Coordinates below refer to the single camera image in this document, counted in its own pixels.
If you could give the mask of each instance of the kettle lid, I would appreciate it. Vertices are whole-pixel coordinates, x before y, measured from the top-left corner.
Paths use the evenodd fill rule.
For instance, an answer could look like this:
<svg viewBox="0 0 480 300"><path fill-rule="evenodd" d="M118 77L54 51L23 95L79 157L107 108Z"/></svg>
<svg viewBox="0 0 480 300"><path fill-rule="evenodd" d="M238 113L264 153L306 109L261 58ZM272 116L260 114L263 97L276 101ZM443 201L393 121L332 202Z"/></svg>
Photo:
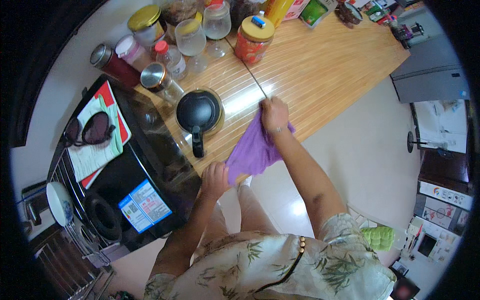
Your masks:
<svg viewBox="0 0 480 300"><path fill-rule="evenodd" d="M184 95L177 104L177 121L186 131L194 126L202 131L211 129L220 117L218 99L210 92L195 90Z"/></svg>

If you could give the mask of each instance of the red notebook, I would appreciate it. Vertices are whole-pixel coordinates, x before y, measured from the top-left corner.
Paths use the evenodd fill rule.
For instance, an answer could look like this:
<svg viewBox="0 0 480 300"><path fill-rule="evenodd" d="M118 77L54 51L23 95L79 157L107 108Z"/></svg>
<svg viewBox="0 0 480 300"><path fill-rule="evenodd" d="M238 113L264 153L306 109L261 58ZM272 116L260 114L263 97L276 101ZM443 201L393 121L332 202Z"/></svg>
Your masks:
<svg viewBox="0 0 480 300"><path fill-rule="evenodd" d="M102 94L103 96L103 101L105 102L105 105L109 107L112 104L116 104L117 101L115 100L115 97L113 95L112 89L110 87L110 83L108 81L105 81L103 85L98 89L98 91L95 93L94 97L98 98L98 95ZM117 117L119 118L119 129L120 129L120 137L122 144L125 145L125 143L128 142L128 140L132 137L132 132L127 126L127 123L125 122L125 119L123 118L120 109L118 108L117 105ZM88 177L83 179L82 186L85 189L90 188L92 185L93 181L97 178L97 176L100 174L100 172L103 170L105 166L101 167L97 171L93 172L90 174Z"/></svg>

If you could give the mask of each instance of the gray appliance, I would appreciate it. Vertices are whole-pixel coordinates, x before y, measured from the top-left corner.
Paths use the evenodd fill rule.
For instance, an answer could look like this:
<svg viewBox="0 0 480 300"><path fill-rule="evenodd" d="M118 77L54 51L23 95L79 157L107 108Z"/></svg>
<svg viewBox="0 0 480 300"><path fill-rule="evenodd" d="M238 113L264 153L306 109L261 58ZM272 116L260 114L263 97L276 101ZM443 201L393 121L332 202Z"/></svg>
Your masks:
<svg viewBox="0 0 480 300"><path fill-rule="evenodd" d="M413 45L391 76L401 103L469 99L467 78L446 35Z"/></svg>

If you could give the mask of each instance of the woman's right hand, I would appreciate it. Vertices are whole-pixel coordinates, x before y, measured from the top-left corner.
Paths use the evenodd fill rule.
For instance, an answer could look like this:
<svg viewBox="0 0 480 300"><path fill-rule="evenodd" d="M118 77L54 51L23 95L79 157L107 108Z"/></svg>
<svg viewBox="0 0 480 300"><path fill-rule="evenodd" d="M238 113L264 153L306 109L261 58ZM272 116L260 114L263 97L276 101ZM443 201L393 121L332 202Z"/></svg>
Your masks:
<svg viewBox="0 0 480 300"><path fill-rule="evenodd" d="M262 107L262 124L267 132L273 132L277 128L287 128L288 106L282 100L277 97L264 99Z"/></svg>

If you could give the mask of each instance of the wooden table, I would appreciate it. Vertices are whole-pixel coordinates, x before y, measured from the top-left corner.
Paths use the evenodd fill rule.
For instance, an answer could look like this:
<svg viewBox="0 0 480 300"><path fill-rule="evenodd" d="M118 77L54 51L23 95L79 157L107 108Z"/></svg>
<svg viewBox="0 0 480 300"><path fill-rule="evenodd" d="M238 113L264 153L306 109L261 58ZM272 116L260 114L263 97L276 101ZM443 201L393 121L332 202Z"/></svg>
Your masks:
<svg viewBox="0 0 480 300"><path fill-rule="evenodd" d="M233 48L236 35L229 35L222 43L227 41ZM314 30L299 19L282 23L265 57L255 65L243 64L233 51L219 59L209 58L204 72L190 73L179 82L185 91L202 86L213 89L225 108L225 125L204 141L206 155L202 159L193 156L191 135L180 129L172 109L141 86L136 90L153 101L201 174L212 161L228 158L265 95L288 103L290 121L297 129L295 136L302 142L379 84L408 56L388 27L364 20L349 29L332 13Z"/></svg>

